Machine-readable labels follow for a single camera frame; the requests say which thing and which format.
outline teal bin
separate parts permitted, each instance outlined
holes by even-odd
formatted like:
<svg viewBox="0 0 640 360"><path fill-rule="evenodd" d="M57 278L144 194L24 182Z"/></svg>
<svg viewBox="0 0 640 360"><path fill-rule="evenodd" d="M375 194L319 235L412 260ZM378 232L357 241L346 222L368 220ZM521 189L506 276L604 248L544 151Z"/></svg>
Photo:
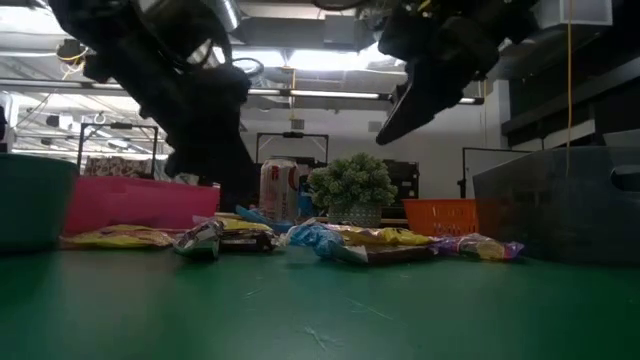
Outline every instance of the teal bin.
<svg viewBox="0 0 640 360"><path fill-rule="evenodd" d="M0 154L0 253L54 248L77 176L67 161Z"/></svg>

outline white wall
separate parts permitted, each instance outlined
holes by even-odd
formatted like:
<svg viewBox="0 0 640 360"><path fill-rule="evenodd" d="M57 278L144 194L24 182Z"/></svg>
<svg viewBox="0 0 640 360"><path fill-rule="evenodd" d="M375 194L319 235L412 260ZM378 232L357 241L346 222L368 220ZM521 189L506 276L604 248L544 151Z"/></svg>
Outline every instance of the white wall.
<svg viewBox="0 0 640 360"><path fill-rule="evenodd" d="M440 113L428 125L386 146L375 143L375 133L367 132L369 121L383 121L386 113L377 111L299 110L295 117L305 120L305 133L329 134L329 160L367 152L381 159L414 161L420 169L420 197L459 198L456 182L462 178L462 148L501 148L500 123L508 108L497 104L495 91L487 99L485 126L483 106L457 106ZM254 156L257 132L290 131L289 111L243 112L242 122L249 129L243 133L248 151ZM260 161L273 155L313 156L324 159L324 153L309 139L274 138L263 147Z"/></svg>

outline cable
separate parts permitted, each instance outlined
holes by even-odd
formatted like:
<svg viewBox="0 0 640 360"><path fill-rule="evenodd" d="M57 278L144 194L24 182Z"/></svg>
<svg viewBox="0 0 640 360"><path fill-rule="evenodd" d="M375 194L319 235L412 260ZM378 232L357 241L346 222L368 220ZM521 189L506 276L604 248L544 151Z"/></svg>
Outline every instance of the cable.
<svg viewBox="0 0 640 360"><path fill-rule="evenodd" d="M572 20L573 20L573 0L569 0L569 18L567 22L567 101L569 102L569 124L567 125L567 173L566 177L569 177L569 169L571 166L571 127L573 126L573 34L572 34Z"/></svg>
<svg viewBox="0 0 640 360"><path fill-rule="evenodd" d="M291 73L291 90L296 89L296 69L292 69ZM295 110L295 98L291 98L291 113L289 114L289 121L293 121L296 118L296 110Z"/></svg>
<svg viewBox="0 0 640 360"><path fill-rule="evenodd" d="M371 0L356 0L351 4L337 5L337 4L321 4L319 0L311 0L313 6L324 11L344 11L351 10L367 4Z"/></svg>
<svg viewBox="0 0 640 360"><path fill-rule="evenodd" d="M72 56L72 57L69 57L69 58L65 58L65 57L62 57L62 56L58 56L58 59L60 59L60 60L62 60L62 61L78 60L78 59L80 59L81 57L83 57L84 55L86 55L88 51L89 51L89 48L88 48L88 47L85 47L84 51L83 51L83 52L81 52L80 54L76 55L76 56Z"/></svg>
<svg viewBox="0 0 640 360"><path fill-rule="evenodd" d="M482 92L482 100L484 102L484 147L488 147L487 141L487 79L484 80L484 91Z"/></svg>

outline green tabletop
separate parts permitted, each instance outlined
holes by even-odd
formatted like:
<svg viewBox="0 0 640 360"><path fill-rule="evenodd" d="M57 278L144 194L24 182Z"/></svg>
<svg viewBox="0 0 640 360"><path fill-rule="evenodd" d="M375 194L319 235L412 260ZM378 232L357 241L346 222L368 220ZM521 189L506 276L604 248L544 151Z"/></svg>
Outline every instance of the green tabletop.
<svg viewBox="0 0 640 360"><path fill-rule="evenodd" d="M640 270L309 249L0 258L2 359L639 359Z"/></svg>

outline orange basket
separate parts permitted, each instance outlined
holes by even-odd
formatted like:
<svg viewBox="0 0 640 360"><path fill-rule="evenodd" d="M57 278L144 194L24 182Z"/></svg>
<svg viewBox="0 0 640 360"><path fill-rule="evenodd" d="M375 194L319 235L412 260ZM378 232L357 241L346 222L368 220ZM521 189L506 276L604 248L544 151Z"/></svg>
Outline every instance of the orange basket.
<svg viewBox="0 0 640 360"><path fill-rule="evenodd" d="M405 199L411 231L420 235L466 235L478 232L476 201Z"/></svg>

